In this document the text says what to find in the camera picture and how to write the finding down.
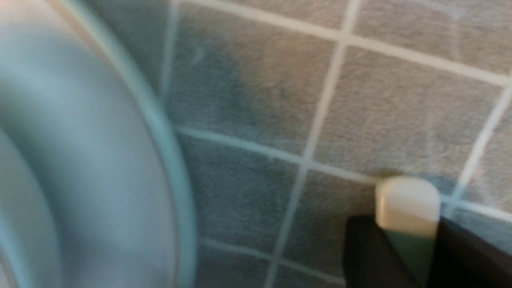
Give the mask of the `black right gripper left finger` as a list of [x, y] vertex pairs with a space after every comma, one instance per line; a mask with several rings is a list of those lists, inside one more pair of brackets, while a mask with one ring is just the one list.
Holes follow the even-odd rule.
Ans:
[[347, 220], [343, 269], [348, 288], [419, 288], [373, 215]]

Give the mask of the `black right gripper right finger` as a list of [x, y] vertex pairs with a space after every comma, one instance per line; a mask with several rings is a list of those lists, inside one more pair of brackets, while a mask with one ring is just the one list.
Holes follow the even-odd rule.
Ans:
[[511, 255], [442, 217], [428, 288], [510, 288]]

